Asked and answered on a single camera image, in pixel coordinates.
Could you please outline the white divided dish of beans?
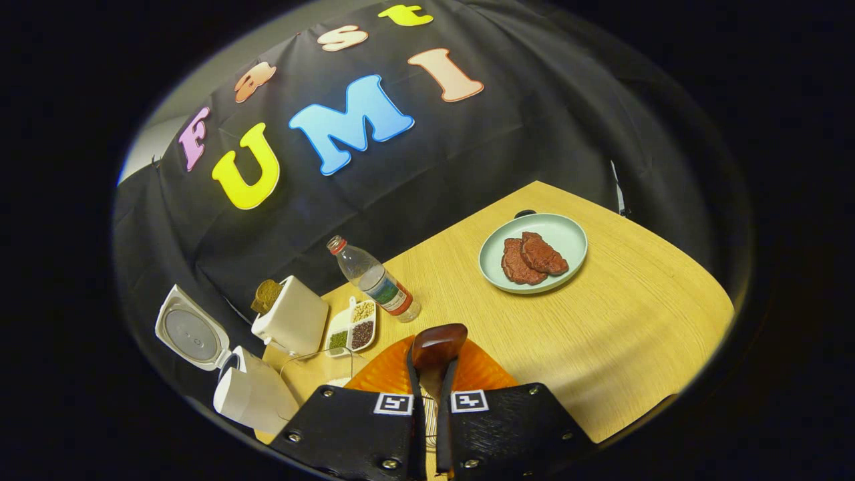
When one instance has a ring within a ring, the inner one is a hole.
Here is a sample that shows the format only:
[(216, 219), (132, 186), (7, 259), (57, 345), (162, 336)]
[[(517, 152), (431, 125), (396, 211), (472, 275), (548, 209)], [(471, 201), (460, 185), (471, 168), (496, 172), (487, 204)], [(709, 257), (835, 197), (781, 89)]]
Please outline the white divided dish of beans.
[(327, 327), (323, 353), (330, 358), (339, 358), (346, 353), (357, 353), (375, 342), (378, 305), (364, 299), (349, 299), (345, 310), (333, 316)]

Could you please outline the clear plastic bottle red label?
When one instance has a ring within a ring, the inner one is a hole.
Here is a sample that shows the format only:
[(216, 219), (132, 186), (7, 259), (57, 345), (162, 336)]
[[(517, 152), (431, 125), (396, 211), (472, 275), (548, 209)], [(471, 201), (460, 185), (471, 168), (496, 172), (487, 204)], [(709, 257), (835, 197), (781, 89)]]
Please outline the clear plastic bottle red label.
[(414, 295), (375, 256), (339, 235), (327, 241), (327, 249), (336, 258), (346, 280), (386, 313), (401, 323), (419, 317), (421, 305)]

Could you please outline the pale green plate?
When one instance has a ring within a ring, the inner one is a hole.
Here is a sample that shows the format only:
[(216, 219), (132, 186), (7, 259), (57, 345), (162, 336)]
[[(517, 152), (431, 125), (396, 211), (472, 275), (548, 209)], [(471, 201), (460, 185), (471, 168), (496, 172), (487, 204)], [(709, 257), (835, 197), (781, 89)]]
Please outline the pale green plate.
[[(536, 232), (546, 244), (568, 262), (568, 271), (549, 275), (537, 285), (517, 284), (510, 280), (501, 267), (505, 238), (522, 238), (523, 232)], [(524, 216), (505, 222), (484, 241), (478, 256), (482, 276), (498, 289), (509, 293), (534, 295), (563, 286), (573, 278), (585, 263), (588, 238), (584, 229), (574, 220), (552, 213), (528, 212)]]

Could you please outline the brown wooden spoon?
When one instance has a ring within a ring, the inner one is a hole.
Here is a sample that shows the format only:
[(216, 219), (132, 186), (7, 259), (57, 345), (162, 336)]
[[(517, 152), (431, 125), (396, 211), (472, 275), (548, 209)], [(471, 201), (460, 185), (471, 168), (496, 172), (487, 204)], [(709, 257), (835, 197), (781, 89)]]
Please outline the brown wooden spoon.
[(431, 327), (414, 337), (410, 363), (419, 385), (436, 401), (441, 397), (449, 366), (458, 358), (467, 338), (468, 328), (462, 323)]

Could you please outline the white toaster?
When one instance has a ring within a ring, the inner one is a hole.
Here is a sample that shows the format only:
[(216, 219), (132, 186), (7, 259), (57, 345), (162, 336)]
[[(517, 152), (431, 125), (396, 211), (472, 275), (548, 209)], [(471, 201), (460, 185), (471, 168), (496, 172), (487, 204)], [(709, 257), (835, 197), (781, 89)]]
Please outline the white toaster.
[(299, 278), (287, 277), (274, 307), (263, 316), (256, 314), (250, 331), (267, 346), (302, 356), (319, 350), (329, 314), (329, 304), (312, 292)]

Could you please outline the white rice cooker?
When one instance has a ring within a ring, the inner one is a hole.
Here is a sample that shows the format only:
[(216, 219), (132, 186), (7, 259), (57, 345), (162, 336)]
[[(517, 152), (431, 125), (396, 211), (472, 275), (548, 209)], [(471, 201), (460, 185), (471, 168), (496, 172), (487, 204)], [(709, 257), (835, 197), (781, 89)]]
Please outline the white rice cooker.
[(178, 285), (163, 301), (154, 331), (184, 361), (217, 373), (212, 393), (217, 414), (275, 435), (299, 410), (280, 374), (246, 347), (232, 346), (226, 329)]

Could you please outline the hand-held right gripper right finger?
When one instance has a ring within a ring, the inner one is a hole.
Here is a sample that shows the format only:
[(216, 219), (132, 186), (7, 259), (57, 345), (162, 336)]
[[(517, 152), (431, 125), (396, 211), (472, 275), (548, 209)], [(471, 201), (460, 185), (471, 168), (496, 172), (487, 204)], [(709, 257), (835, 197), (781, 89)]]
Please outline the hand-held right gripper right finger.
[(450, 478), (556, 478), (596, 450), (543, 383), (522, 384), (476, 342), (446, 371), (437, 469)]

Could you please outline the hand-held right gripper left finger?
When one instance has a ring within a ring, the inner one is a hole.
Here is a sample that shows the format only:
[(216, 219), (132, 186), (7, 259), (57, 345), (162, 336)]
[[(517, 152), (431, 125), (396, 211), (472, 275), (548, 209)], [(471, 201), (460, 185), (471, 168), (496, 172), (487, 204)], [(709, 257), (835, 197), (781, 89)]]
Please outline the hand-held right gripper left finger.
[(386, 347), (348, 383), (318, 385), (270, 442), (332, 481), (425, 481), (425, 413), (413, 338)]

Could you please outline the brown toast slice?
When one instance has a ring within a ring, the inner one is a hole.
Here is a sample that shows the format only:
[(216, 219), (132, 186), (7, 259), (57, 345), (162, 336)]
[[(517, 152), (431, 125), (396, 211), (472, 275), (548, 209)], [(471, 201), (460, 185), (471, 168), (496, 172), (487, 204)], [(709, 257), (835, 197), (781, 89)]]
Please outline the brown toast slice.
[(284, 286), (272, 279), (264, 280), (254, 292), (254, 299), (250, 304), (251, 310), (260, 316), (266, 315), (273, 307)]

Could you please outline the metal wire chopstick holder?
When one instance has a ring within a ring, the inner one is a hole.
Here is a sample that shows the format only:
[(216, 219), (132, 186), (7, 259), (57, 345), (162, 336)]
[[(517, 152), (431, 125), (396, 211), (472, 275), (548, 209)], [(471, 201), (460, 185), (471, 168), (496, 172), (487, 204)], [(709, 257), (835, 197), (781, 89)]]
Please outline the metal wire chopstick holder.
[(425, 389), (421, 389), (425, 420), (425, 454), (436, 456), (439, 404)]

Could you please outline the clear tray of rice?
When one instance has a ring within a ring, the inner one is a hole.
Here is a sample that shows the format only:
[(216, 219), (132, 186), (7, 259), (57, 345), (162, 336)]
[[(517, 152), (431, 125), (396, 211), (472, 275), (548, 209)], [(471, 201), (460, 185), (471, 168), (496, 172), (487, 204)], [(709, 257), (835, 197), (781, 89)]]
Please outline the clear tray of rice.
[(358, 353), (334, 348), (287, 360), (281, 366), (280, 377), (301, 406), (318, 387), (343, 387), (366, 365), (367, 359)]

